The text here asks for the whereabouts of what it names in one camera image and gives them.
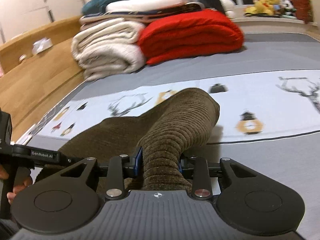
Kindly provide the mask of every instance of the black handle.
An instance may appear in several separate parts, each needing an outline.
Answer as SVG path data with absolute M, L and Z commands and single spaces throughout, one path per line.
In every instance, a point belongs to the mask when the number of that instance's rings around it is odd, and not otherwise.
M 0 180 L 0 219 L 10 219 L 10 204 L 7 198 L 7 193 L 12 192 L 13 190 L 18 166 L 15 164 L 7 164 L 3 165 L 3 167 L 9 174 L 9 178 L 6 180 Z

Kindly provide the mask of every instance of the red cushion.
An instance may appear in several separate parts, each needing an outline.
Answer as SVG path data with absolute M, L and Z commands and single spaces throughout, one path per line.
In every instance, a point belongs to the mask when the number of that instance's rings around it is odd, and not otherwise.
M 139 40 L 150 65 L 185 57 L 204 56 L 240 49 L 240 28 L 224 14 L 205 9 L 152 22 Z

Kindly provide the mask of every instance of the black handheld device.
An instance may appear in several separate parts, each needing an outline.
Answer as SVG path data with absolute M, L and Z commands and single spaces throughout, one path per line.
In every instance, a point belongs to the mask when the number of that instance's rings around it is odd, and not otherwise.
M 66 166 L 16 196 L 11 213 L 21 230 L 12 240 L 303 239 L 296 232 L 305 211 L 301 196 L 230 158 L 208 163 L 182 155 L 178 167 L 186 179 L 193 179 L 191 192 L 126 191 L 124 179 L 135 178 L 142 168 L 141 147 L 132 156 L 99 164 L 94 157 L 76 160 L 59 152 L 10 146 L 4 139 L 0 161 L 10 167 L 43 166 L 53 160 Z M 107 180 L 103 196 L 95 192 L 100 177 Z M 221 194 L 212 194 L 211 177 L 218 178 Z

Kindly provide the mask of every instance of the silver screw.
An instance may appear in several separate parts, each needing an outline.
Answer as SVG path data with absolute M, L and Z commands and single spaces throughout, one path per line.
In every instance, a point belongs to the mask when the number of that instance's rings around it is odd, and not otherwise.
M 195 195 L 196 195 L 197 197 L 208 197 L 208 196 L 210 196 L 210 191 L 207 190 L 207 189 L 204 189 L 204 188 L 197 189 L 197 190 L 195 191 Z
M 106 193 L 109 197 L 119 197 L 122 194 L 122 191 L 119 190 L 118 188 L 112 188 L 107 190 Z

